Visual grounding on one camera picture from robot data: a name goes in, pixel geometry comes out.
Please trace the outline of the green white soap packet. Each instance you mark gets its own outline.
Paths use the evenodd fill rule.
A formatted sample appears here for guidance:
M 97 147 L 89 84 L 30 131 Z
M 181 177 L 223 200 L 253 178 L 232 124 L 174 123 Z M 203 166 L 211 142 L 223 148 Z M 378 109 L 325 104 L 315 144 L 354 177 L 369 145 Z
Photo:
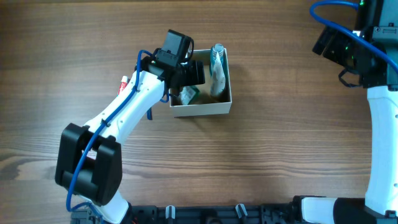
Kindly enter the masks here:
M 180 92 L 179 98 L 182 105 L 189 105 L 199 95 L 200 91 L 196 86 L 185 86 Z

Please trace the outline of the white lotion tube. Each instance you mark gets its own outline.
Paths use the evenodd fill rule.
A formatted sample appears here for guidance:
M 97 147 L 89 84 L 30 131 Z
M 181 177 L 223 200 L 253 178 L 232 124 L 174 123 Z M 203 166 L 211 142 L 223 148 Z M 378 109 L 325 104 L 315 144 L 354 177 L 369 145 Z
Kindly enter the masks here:
M 214 65 L 211 68 L 211 80 L 210 95 L 219 98 L 226 86 L 226 77 L 219 53 L 216 54 Z

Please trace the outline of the blue disposable razor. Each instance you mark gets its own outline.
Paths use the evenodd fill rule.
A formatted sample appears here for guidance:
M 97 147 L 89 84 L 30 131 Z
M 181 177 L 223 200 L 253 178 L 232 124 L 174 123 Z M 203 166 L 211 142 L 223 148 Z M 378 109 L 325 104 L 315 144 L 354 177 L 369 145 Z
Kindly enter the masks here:
M 148 120 L 152 120 L 152 108 L 149 108 L 149 109 L 147 110 L 147 119 L 148 119 Z

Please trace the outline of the red green toothpaste tube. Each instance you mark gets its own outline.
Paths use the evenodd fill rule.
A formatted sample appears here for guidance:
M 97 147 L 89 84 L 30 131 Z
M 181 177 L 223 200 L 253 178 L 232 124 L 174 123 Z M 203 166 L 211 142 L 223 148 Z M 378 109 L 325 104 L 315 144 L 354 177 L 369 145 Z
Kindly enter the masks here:
M 123 92 L 125 87 L 127 87 L 128 83 L 129 83 L 129 78 L 127 76 L 123 76 L 121 79 L 120 86 L 119 86 L 118 95 Z

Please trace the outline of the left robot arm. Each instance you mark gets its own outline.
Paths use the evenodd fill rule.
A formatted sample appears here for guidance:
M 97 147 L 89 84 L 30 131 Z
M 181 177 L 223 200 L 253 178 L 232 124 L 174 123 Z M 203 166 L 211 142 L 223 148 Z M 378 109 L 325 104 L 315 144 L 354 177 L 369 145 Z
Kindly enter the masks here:
M 67 210 L 88 207 L 101 223 L 131 221 L 131 204 L 119 191 L 124 142 L 170 88 L 204 82 L 201 60 L 168 65 L 146 56 L 125 89 L 99 115 L 83 126 L 70 123 L 61 134 L 55 171 L 56 184 L 68 192 Z

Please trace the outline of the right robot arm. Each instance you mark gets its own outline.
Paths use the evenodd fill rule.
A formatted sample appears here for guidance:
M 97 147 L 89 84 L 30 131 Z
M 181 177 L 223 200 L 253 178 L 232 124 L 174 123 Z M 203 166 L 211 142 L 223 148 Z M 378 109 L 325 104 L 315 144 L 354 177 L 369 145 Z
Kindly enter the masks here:
M 313 51 L 359 75 L 372 122 L 371 174 L 364 198 L 295 197 L 295 220 L 306 223 L 397 223 L 397 27 L 326 26 Z

